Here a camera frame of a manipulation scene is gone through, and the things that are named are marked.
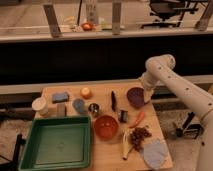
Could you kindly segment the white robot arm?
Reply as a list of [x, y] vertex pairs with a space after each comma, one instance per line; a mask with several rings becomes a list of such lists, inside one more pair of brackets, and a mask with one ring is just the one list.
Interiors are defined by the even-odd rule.
[[139, 78], [150, 99], [158, 82], [163, 83], [193, 113], [204, 128], [196, 171], [213, 171], [213, 95], [173, 71], [176, 61], [170, 54], [151, 57]]

